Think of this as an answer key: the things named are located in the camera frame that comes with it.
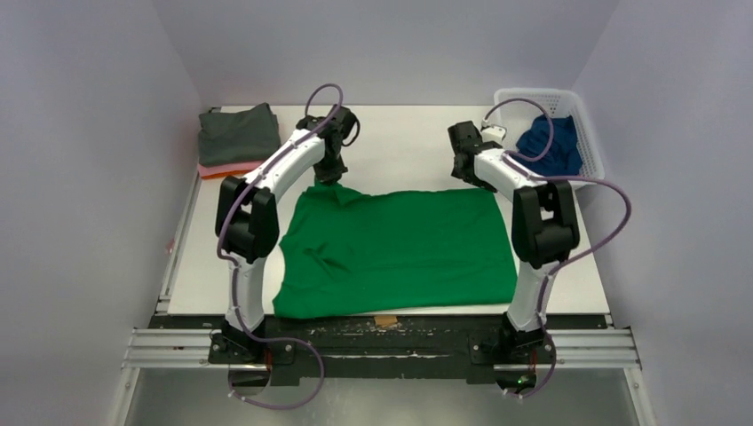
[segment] folded gray cloth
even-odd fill
[[[199,164],[222,166],[266,160],[280,147],[277,116],[269,104],[240,113],[199,115]]]

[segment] white wall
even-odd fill
[[[202,100],[486,104],[503,86],[569,88],[618,0],[155,0]]]
[[[662,425],[753,424],[753,3],[620,2],[575,84],[634,219],[597,253]],[[591,239],[622,214],[599,193]]]
[[[148,0],[0,5],[0,417],[99,425],[194,168],[198,94]]]

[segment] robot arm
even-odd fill
[[[508,351],[539,344],[546,318],[539,322],[538,316],[546,311],[551,292],[551,285],[542,288],[543,278],[580,242],[570,184],[534,181],[522,174],[523,166],[512,167],[514,158],[496,142],[485,141],[472,122],[460,122],[448,133],[455,153],[452,176],[512,201],[511,240],[520,267],[500,343]],[[551,212],[551,218],[542,218],[542,210]]]
[[[262,288],[266,257],[272,252],[280,236],[277,201],[309,168],[313,167],[317,181],[324,185],[336,183],[347,168],[340,156],[343,140],[353,129],[357,118],[350,109],[341,106],[332,121],[317,135],[296,145],[322,117],[307,116],[298,122],[296,130],[280,149],[259,168],[245,176],[226,177],[219,194],[215,232],[219,235],[223,221],[238,196],[249,182],[256,182],[242,205],[251,204],[251,211],[239,209],[226,233],[223,249],[239,263],[238,300],[241,315],[250,330],[264,320]],[[232,274],[234,266],[230,264]],[[226,314],[223,335],[239,346],[250,343],[231,306]]]

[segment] white table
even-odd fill
[[[345,166],[350,171],[341,183],[363,193],[380,194],[404,190],[440,191],[467,188],[469,185],[450,176],[453,153],[447,127],[462,121],[479,124],[488,106],[349,106],[361,120],[361,135],[351,147],[343,149]],[[238,112],[248,106],[225,106],[222,112]],[[273,106],[280,122],[282,140],[303,117],[302,106]],[[326,107],[315,107],[314,114],[325,115]],[[508,138],[514,143],[530,122],[506,123]],[[193,212],[186,224],[186,236],[178,254],[177,271],[170,289],[168,313],[172,315],[224,314],[228,306],[227,264],[217,259],[214,234],[218,189],[222,179],[202,181]],[[308,170],[278,200],[280,236],[288,231],[298,196],[313,182]],[[512,204],[496,196],[510,238]],[[591,246],[580,207],[577,207],[581,243],[579,253]],[[276,247],[265,269],[264,309],[273,313],[273,298],[280,291],[285,263]],[[413,308],[389,311],[396,314],[499,314],[508,304],[456,307]],[[593,256],[576,262],[557,276],[549,301],[549,313],[609,313],[604,289]]]

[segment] white basket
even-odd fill
[[[583,158],[583,166],[578,176],[585,178],[604,178],[604,164],[598,154],[596,134],[591,125],[583,102],[572,91],[558,89],[500,89],[495,92],[495,105],[510,98],[526,98],[539,103],[550,114],[551,118],[565,118],[573,116],[575,128],[578,131],[578,152]],[[524,102],[512,102],[497,108],[489,121],[507,129],[503,140],[503,147],[518,151],[515,144],[520,136],[531,128],[533,120],[541,115],[541,111],[535,106]],[[572,182],[573,188],[577,189],[584,185],[583,182]]]

